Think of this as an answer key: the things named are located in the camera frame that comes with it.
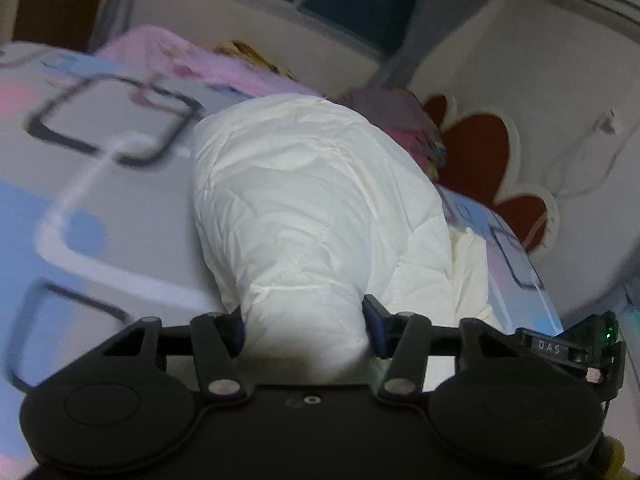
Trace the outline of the brown wooden door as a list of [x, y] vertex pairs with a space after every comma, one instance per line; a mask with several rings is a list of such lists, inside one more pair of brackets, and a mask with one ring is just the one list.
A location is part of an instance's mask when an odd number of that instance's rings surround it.
[[18, 0], [12, 38], [83, 51], [101, 0]]

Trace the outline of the grey curtain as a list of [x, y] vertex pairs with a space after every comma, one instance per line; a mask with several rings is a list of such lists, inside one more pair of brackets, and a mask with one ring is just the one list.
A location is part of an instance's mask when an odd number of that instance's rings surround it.
[[130, 27], [136, 0], [103, 0], [96, 14], [87, 50], [94, 53]]
[[369, 80], [371, 87], [405, 87], [424, 58], [489, 0], [418, 0], [400, 47]]

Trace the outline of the red and white headboard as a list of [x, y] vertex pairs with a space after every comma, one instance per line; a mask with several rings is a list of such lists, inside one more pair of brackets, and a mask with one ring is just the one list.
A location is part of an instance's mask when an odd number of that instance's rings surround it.
[[422, 108], [446, 148], [438, 183], [503, 218], [530, 258], [551, 252], [560, 230], [558, 203], [542, 185], [520, 180], [521, 136], [513, 119], [490, 107], [460, 113], [442, 93]]

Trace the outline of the white quilted duvet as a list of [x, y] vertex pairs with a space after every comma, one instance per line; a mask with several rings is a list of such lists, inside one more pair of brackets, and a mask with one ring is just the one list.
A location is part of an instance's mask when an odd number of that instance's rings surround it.
[[386, 133], [318, 96], [266, 96], [193, 131], [205, 262], [245, 327], [254, 384], [377, 378], [361, 303], [439, 326], [498, 325], [485, 241], [449, 226], [435, 185]]

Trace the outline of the right grey curtain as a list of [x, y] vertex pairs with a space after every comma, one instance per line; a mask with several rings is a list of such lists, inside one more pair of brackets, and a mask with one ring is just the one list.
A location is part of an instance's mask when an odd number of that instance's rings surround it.
[[371, 87], [405, 87], [424, 58], [489, 0], [418, 0], [400, 47], [369, 80]]

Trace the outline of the folded grey and maroon clothes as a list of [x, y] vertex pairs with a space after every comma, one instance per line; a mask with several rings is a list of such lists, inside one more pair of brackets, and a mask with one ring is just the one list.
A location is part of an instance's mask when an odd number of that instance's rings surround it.
[[418, 98], [404, 90], [357, 88], [336, 99], [378, 127], [399, 144], [432, 181], [446, 164], [446, 148], [438, 125]]

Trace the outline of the yellow patterned cloth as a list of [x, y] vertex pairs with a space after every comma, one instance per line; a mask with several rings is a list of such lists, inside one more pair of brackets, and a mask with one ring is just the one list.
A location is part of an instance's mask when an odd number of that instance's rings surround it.
[[271, 73], [281, 77], [297, 80], [286, 66], [271, 61], [270, 58], [266, 58], [244, 41], [230, 40], [224, 44], [217, 44], [212, 51], [220, 55], [230, 56], [230, 58], [238, 58], [245, 64], [261, 70], [269, 70]]

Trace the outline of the pink blanket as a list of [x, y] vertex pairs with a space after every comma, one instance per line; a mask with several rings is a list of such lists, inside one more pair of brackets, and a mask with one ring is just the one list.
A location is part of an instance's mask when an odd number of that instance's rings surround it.
[[206, 50], [152, 25], [139, 26], [118, 36], [100, 47], [96, 56], [157, 76], [228, 87], [252, 98], [280, 93], [318, 94], [268, 68], [237, 56]]

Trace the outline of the patterned grey bed sheet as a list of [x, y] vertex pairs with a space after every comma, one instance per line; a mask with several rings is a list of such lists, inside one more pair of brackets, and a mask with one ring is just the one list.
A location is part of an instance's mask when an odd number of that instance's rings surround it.
[[[193, 131], [252, 98], [42, 44], [1, 49], [1, 474], [35, 465], [29, 390], [126, 327], [228, 313], [194, 220]], [[449, 226], [486, 244], [506, 333], [562, 330], [503, 218], [434, 184]]]

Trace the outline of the left grey curtain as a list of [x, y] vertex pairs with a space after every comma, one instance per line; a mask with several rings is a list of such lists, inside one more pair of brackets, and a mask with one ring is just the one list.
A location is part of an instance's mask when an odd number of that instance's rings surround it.
[[94, 53], [130, 27], [136, 0], [103, 0], [96, 14], [87, 50]]

